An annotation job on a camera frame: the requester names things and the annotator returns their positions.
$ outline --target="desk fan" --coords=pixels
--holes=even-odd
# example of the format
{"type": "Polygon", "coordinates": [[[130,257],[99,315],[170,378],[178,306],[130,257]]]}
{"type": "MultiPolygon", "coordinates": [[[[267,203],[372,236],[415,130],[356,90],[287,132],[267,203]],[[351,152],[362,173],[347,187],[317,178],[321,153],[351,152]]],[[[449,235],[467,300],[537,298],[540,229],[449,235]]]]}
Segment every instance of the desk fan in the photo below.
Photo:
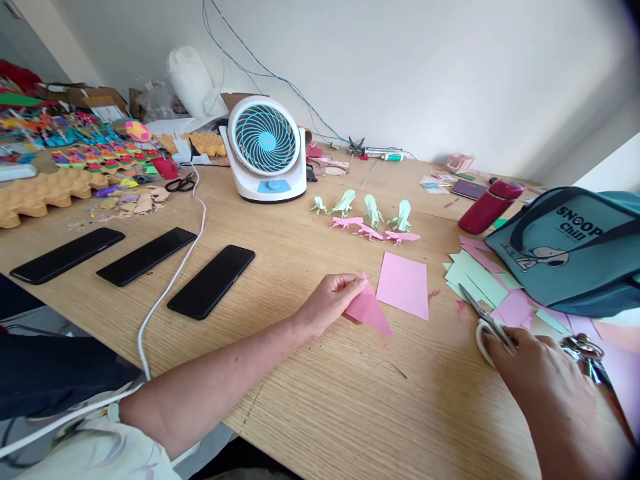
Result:
{"type": "Polygon", "coordinates": [[[254,203],[282,203],[307,191],[304,129],[268,97],[247,97],[220,127],[235,186],[254,203]]]}

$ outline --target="black smartphone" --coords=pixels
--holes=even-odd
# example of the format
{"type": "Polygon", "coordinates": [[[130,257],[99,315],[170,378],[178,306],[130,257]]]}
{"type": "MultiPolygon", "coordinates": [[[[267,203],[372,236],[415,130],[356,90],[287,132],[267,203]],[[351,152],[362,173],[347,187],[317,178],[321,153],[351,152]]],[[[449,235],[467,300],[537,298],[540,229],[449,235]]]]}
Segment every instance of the black smartphone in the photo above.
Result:
{"type": "Polygon", "coordinates": [[[117,287],[124,287],[162,260],[190,244],[196,236],[194,233],[176,227],[96,273],[117,287]]]}
{"type": "Polygon", "coordinates": [[[228,245],[169,300],[170,310],[204,320],[255,258],[255,252],[228,245]]]}
{"type": "Polygon", "coordinates": [[[14,268],[9,274],[32,285],[42,285],[118,243],[124,237],[125,234],[122,232],[106,227],[98,228],[14,268]]]}

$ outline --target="thermos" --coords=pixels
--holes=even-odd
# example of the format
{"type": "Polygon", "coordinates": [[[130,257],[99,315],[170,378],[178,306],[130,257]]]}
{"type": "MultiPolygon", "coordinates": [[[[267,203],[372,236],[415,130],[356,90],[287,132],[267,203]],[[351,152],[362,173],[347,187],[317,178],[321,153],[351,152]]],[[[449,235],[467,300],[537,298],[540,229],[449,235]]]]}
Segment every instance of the thermos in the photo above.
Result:
{"type": "Polygon", "coordinates": [[[526,189],[522,183],[496,180],[467,210],[458,225],[473,235],[484,232],[526,189]]]}

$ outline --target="white cable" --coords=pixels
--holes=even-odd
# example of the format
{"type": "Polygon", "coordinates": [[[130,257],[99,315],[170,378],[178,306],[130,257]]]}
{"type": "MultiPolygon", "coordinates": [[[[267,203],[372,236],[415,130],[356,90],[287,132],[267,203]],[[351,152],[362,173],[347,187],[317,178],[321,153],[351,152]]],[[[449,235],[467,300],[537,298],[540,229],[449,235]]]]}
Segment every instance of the white cable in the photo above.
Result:
{"type": "Polygon", "coordinates": [[[195,238],[195,241],[191,244],[191,247],[189,248],[189,251],[185,255],[185,258],[182,260],[182,263],[178,267],[178,270],[175,272],[173,278],[169,282],[169,286],[163,292],[163,294],[160,295],[160,298],[158,298],[158,300],[153,304],[153,306],[151,307],[151,310],[149,310],[149,313],[147,314],[144,322],[142,322],[142,325],[140,326],[140,330],[138,330],[138,353],[140,354],[140,361],[142,362],[142,366],[143,366],[143,368],[145,370],[145,377],[147,378],[147,381],[151,380],[151,373],[149,372],[149,364],[147,363],[147,358],[145,356],[145,351],[144,351],[144,348],[142,346],[142,334],[143,334],[143,332],[145,330],[145,327],[147,326],[147,323],[149,322],[149,319],[153,315],[153,312],[155,312],[155,309],[158,307],[158,305],[160,305],[160,302],[162,302],[162,300],[167,296],[169,290],[171,290],[171,287],[173,286],[176,278],[178,278],[178,275],[182,271],[182,267],[185,266],[185,263],[187,262],[187,259],[191,255],[192,250],[195,248],[196,244],[198,243],[198,240],[200,240],[200,237],[202,236],[202,232],[205,229],[205,218],[207,216],[207,206],[205,205],[205,203],[202,200],[200,200],[200,198],[195,196],[195,190],[196,190],[196,188],[198,188],[198,183],[200,183],[200,174],[198,173],[198,170],[195,168],[195,166],[193,164],[193,156],[191,156],[191,158],[189,159],[189,164],[191,165],[191,168],[193,168],[193,171],[195,172],[195,177],[196,177],[195,178],[195,185],[193,186],[193,190],[191,190],[191,196],[193,198],[195,198],[196,200],[198,200],[198,202],[202,203],[202,225],[200,226],[200,233],[198,233],[198,236],[195,238]]]}
{"type": "Polygon", "coordinates": [[[27,435],[26,437],[24,437],[24,438],[22,438],[22,439],[20,439],[20,440],[18,440],[16,442],[13,442],[12,444],[7,445],[4,448],[1,448],[0,449],[0,458],[6,457],[7,455],[15,452],[16,450],[20,450],[22,447],[30,444],[31,442],[33,442],[35,440],[38,440],[38,438],[42,437],[43,435],[48,434],[50,431],[56,430],[57,428],[62,427],[64,424],[66,424],[67,422],[73,420],[74,418],[80,417],[81,415],[89,413],[89,412],[91,412],[93,410],[98,410],[98,409],[100,409],[100,408],[102,408],[102,407],[104,407],[104,406],[106,406],[106,405],[108,405],[110,403],[113,403],[115,401],[123,399],[124,397],[128,397],[130,394],[136,392],[140,387],[142,387],[142,385],[144,385],[144,383],[141,384],[141,385],[138,385],[133,390],[128,390],[128,391],[123,392],[123,393],[121,393],[119,395],[116,395],[114,397],[108,398],[106,400],[102,400],[102,401],[100,401],[98,403],[94,403],[92,405],[87,405],[86,407],[81,408],[80,410],[76,410],[74,412],[71,412],[68,415],[65,415],[62,418],[59,418],[58,420],[56,420],[53,423],[50,423],[46,427],[44,427],[44,428],[42,428],[42,429],[40,429],[38,431],[35,431],[32,434],[27,435]]]}

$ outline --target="blue cable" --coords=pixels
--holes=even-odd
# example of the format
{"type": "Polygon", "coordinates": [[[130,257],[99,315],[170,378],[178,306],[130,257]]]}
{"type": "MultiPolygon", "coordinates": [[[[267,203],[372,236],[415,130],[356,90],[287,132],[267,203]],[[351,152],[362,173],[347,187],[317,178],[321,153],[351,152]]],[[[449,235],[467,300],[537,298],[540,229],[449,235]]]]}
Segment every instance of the blue cable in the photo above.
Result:
{"type": "MultiPolygon", "coordinates": [[[[224,22],[227,24],[227,26],[229,27],[229,29],[231,30],[231,32],[234,34],[234,36],[240,41],[240,43],[242,44],[242,46],[244,46],[244,48],[249,52],[249,54],[254,58],[254,60],[256,60],[256,62],[258,62],[258,65],[260,65],[262,68],[264,68],[264,70],[266,70],[267,72],[269,72],[270,75],[264,75],[264,74],[260,74],[260,73],[256,73],[256,72],[252,72],[250,70],[247,70],[246,68],[244,68],[242,65],[240,65],[234,58],[232,58],[232,56],[230,56],[230,54],[228,54],[228,52],[226,52],[226,50],[224,50],[222,48],[222,46],[218,43],[218,41],[213,37],[213,33],[211,32],[211,26],[209,25],[209,18],[207,16],[207,10],[205,7],[205,0],[202,1],[202,10],[203,10],[203,22],[205,23],[205,28],[207,30],[207,33],[209,34],[209,36],[211,37],[211,39],[214,41],[214,43],[216,44],[216,46],[218,46],[218,48],[220,48],[220,50],[228,57],[230,58],[230,60],[232,62],[234,62],[234,64],[240,68],[240,70],[242,70],[243,72],[245,72],[245,74],[251,79],[251,81],[253,82],[253,84],[255,85],[255,87],[258,89],[258,91],[260,93],[262,93],[262,91],[260,90],[260,88],[258,88],[258,86],[256,85],[255,81],[253,80],[253,78],[251,78],[251,75],[256,75],[258,77],[270,77],[270,78],[276,78],[280,81],[285,82],[286,84],[288,84],[288,86],[290,86],[290,88],[293,90],[293,92],[298,95],[298,97],[300,97],[302,99],[302,101],[304,101],[307,105],[307,108],[309,110],[309,114],[311,116],[311,122],[313,124],[313,126],[315,127],[316,130],[318,130],[318,127],[315,125],[315,122],[313,120],[313,115],[311,114],[311,110],[313,110],[313,112],[318,116],[318,118],[320,119],[320,121],[322,123],[325,124],[325,126],[331,130],[331,132],[333,132],[334,134],[336,134],[336,137],[332,137],[332,138],[336,138],[339,140],[342,140],[345,143],[349,143],[347,140],[345,140],[344,138],[342,138],[340,136],[340,134],[338,134],[338,132],[336,132],[333,128],[331,128],[331,126],[322,118],[322,116],[320,116],[320,114],[318,113],[318,111],[313,107],[312,104],[309,103],[309,101],[305,98],[305,96],[302,94],[302,92],[300,91],[300,89],[298,87],[296,87],[292,82],[290,82],[289,80],[279,77],[278,75],[274,74],[274,72],[272,72],[271,70],[269,70],[268,68],[266,68],[266,66],[264,66],[264,64],[262,64],[262,62],[260,62],[260,60],[258,60],[258,58],[256,58],[256,56],[253,54],[253,52],[250,50],[250,48],[242,41],[242,39],[240,38],[240,36],[238,36],[238,34],[235,32],[235,30],[232,28],[232,26],[229,24],[229,22],[227,21],[227,19],[225,18],[225,16],[222,14],[222,12],[220,11],[220,9],[218,8],[218,6],[215,4],[214,0],[211,0],[211,3],[213,4],[214,8],[216,9],[216,11],[218,12],[218,14],[220,15],[220,17],[222,18],[222,20],[224,20],[224,22]]],[[[318,135],[320,135],[320,137],[322,137],[325,141],[326,138],[324,138],[324,136],[322,136],[320,133],[318,133],[318,135]]]]}

